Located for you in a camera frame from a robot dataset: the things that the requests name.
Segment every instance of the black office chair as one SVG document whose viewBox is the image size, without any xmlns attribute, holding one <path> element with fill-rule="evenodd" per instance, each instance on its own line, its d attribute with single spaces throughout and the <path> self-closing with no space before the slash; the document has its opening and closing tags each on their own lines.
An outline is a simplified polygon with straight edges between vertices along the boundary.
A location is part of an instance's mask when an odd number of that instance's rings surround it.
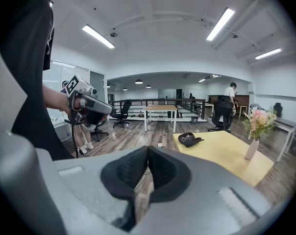
<svg viewBox="0 0 296 235">
<path fill-rule="evenodd" d="M 100 121 L 100 122 L 96 125 L 96 127 L 95 127 L 95 132 L 91 132 L 91 133 L 90 133 L 90 136 L 94 136 L 94 135 L 96 136 L 98 142 L 100 142 L 100 139 L 99 139 L 99 137 L 98 137 L 98 134 L 106 134 L 107 136 L 109 135 L 109 133 L 107 133 L 107 132 L 103 132 L 102 130 L 99 129 L 99 127 L 102 126 L 102 125 L 104 125 L 104 124 L 105 124 L 105 121 Z"/>
<path fill-rule="evenodd" d="M 216 127 L 208 129 L 208 132 L 228 129 L 231 126 L 231 116 L 233 114 L 233 103 L 230 102 L 230 97 L 218 96 L 218 101 L 214 103 L 214 109 L 212 122 Z"/>
<path fill-rule="evenodd" d="M 115 128 L 117 124 L 120 124 L 123 128 L 124 128 L 124 125 L 123 125 L 124 123 L 129 124 L 129 122 L 123 121 L 123 119 L 128 118 L 128 110 L 131 105 L 132 105 L 131 101 L 125 101 L 120 114 L 116 114 L 116 110 L 114 110 L 115 113 L 111 114 L 111 117 L 117 118 L 118 120 L 113 124 L 113 128 Z"/>
<path fill-rule="evenodd" d="M 283 107 L 281 106 L 281 103 L 275 103 L 273 110 L 276 111 L 276 116 L 278 118 L 282 117 Z"/>
</svg>

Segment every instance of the white shirt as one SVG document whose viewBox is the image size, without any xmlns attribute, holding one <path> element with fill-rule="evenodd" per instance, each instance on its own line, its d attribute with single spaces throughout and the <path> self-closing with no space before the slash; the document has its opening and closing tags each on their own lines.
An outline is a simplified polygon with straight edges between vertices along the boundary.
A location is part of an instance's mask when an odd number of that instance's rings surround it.
<svg viewBox="0 0 296 235">
<path fill-rule="evenodd" d="M 234 90 L 232 87 L 227 87 L 224 91 L 225 96 L 235 97 Z"/>
</svg>

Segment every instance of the ceiling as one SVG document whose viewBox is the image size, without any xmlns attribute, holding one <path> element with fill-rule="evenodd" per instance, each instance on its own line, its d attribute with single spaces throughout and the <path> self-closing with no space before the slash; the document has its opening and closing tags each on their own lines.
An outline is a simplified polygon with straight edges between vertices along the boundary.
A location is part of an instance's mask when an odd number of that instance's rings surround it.
<svg viewBox="0 0 296 235">
<path fill-rule="evenodd" d="M 176 88 L 177 86 L 186 87 L 188 85 L 193 85 L 193 88 L 197 88 L 201 86 L 199 81 L 210 75 L 212 74 L 200 72 L 158 72 L 158 74 L 145 73 L 132 75 L 108 80 L 108 84 L 110 84 L 108 91 L 121 91 L 124 87 L 127 87 L 128 90 L 140 90 L 145 89 L 147 85 L 150 85 L 153 89 L 168 89 Z M 209 78 L 206 79 L 206 83 L 217 81 L 221 78 L 226 77 Z M 143 84 L 135 84 L 137 79 L 141 79 Z"/>
<path fill-rule="evenodd" d="M 188 39 L 211 45 L 245 60 L 250 65 L 296 52 L 296 35 L 273 0 L 52 0 L 54 44 L 103 60 L 131 45 L 163 38 Z M 210 33 L 225 8 L 234 16 L 212 41 Z M 82 31 L 89 24 L 116 47 L 108 49 Z M 232 38 L 234 31 L 238 38 Z M 110 36 L 116 32 L 117 37 Z M 254 57 L 281 47 L 276 56 Z"/>
</svg>

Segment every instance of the vase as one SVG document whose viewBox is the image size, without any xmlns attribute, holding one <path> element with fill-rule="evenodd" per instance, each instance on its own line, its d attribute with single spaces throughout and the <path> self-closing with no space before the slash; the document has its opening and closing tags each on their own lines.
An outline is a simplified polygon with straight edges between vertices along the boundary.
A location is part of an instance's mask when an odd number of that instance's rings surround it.
<svg viewBox="0 0 296 235">
<path fill-rule="evenodd" d="M 247 160 L 251 160 L 254 157 L 256 150 L 258 149 L 258 145 L 259 145 L 259 140 L 257 140 L 257 139 L 254 139 L 251 142 L 251 144 L 247 150 L 246 156 L 245 156 L 245 158 Z"/>
</svg>

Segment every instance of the desk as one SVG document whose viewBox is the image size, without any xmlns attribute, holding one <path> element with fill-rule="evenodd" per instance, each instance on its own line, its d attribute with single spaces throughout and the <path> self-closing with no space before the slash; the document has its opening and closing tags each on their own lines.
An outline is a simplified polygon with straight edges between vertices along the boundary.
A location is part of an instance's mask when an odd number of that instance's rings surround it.
<svg viewBox="0 0 296 235">
<path fill-rule="evenodd" d="M 206 107 L 212 107 L 212 113 L 213 113 L 213 110 L 214 110 L 214 104 L 208 104 L 208 103 L 205 103 L 205 106 L 206 106 Z"/>
<path fill-rule="evenodd" d="M 147 131 L 147 112 L 150 111 L 150 121 L 151 121 L 151 111 L 171 111 L 171 123 L 172 123 L 172 112 L 174 112 L 174 126 L 173 132 L 175 133 L 176 128 L 176 111 L 177 108 L 174 105 L 148 105 L 144 110 L 144 122 L 145 122 L 145 131 Z"/>
<path fill-rule="evenodd" d="M 52 122 L 54 128 L 65 125 L 65 121 L 64 121 L 64 118 L 62 116 L 61 117 L 53 117 L 51 119 L 51 122 Z"/>
<path fill-rule="evenodd" d="M 284 142 L 284 145 L 280 151 L 280 154 L 279 156 L 277 157 L 276 161 L 279 162 L 283 153 L 285 152 L 288 153 L 290 147 L 291 147 L 291 144 L 292 144 L 292 141 L 293 141 L 293 138 L 294 138 L 294 133 L 295 133 L 295 130 L 296 130 L 296 123 L 292 122 L 292 121 L 289 121 L 289 120 L 286 120 L 286 119 L 283 119 L 283 118 L 280 118 L 280 117 L 277 117 L 276 120 L 274 121 L 274 125 L 275 127 L 278 127 L 282 130 L 285 130 L 288 132 L 287 134 L 287 137 L 285 139 L 285 142 Z"/>
<path fill-rule="evenodd" d="M 187 155 L 221 165 L 251 186 L 256 186 L 273 166 L 272 160 L 256 151 L 251 161 L 245 159 L 249 145 L 226 131 L 194 133 L 201 141 L 187 148 L 173 134 L 176 148 Z"/>
<path fill-rule="evenodd" d="M 241 118 L 241 114 L 242 114 L 242 107 L 245 107 L 245 112 L 247 113 L 247 106 L 246 105 L 239 105 L 240 107 L 240 114 L 239 114 L 239 118 Z"/>
</svg>

